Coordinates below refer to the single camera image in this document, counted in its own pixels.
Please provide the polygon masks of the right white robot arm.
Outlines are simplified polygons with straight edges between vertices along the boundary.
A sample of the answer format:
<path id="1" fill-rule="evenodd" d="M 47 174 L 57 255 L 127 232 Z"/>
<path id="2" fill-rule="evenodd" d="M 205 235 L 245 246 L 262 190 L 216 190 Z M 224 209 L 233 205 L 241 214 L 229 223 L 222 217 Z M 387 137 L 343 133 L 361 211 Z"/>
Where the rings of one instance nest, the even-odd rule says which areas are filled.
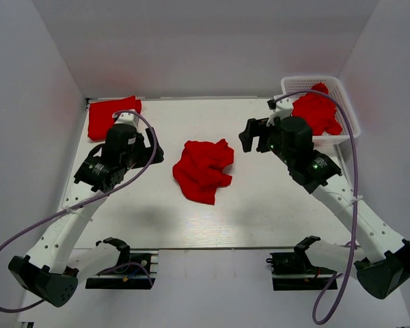
<path id="1" fill-rule="evenodd" d="M 349 272 L 363 289 L 385 299 L 410 278 L 410 241 L 391 229 L 353 190 L 340 167 L 315 150 L 312 129 L 299 117 L 249 119 L 239 134 L 244 152 L 271 151 L 287 167 L 290 177 L 326 206 L 344 227 L 355 234 L 357 249 L 308 236 L 293 248 L 292 267 L 309 273 L 316 267 Z"/>

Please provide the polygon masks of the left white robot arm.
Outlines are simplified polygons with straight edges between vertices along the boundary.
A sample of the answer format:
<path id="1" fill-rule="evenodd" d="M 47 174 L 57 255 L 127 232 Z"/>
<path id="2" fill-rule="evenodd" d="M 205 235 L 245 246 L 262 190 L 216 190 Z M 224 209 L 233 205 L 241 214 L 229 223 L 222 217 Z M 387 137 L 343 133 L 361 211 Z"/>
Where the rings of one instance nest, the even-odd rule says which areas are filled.
<path id="1" fill-rule="evenodd" d="M 43 301 L 59 308 L 77 286 L 102 272 L 125 272 L 130 246 L 109 237 L 79 256 L 72 250 L 110 192 L 118 190 L 130 169 L 146 169 L 163 161 L 154 129 L 141 134 L 132 125 L 114 124 L 104 143 L 96 145 L 74 175 L 64 213 L 54 221 L 25 256 L 15 256 L 8 268 L 17 282 Z"/>

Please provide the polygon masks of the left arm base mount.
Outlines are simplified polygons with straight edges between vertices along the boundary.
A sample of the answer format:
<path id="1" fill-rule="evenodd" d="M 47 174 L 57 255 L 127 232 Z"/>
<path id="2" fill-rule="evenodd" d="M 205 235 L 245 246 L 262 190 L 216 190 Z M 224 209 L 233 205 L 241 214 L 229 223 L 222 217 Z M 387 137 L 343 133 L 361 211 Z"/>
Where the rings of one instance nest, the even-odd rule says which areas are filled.
<path id="1" fill-rule="evenodd" d="M 114 246 L 119 252 L 117 269 L 105 269 L 102 273 L 86 280 L 87 290 L 150 290 L 156 280 L 158 254 L 136 252 L 117 238 L 97 241 Z"/>

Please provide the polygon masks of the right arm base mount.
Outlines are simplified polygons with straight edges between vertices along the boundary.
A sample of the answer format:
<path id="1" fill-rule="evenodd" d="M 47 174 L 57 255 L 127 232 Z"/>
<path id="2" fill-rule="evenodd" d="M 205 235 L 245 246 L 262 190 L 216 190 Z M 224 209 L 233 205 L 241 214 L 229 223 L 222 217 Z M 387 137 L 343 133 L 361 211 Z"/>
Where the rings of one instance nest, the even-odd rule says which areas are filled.
<path id="1" fill-rule="evenodd" d="M 291 251 L 270 253 L 266 263 L 271 268 L 274 291 L 321 291 L 335 271 L 313 266 L 305 251 L 320 237 L 309 236 L 299 242 Z"/>

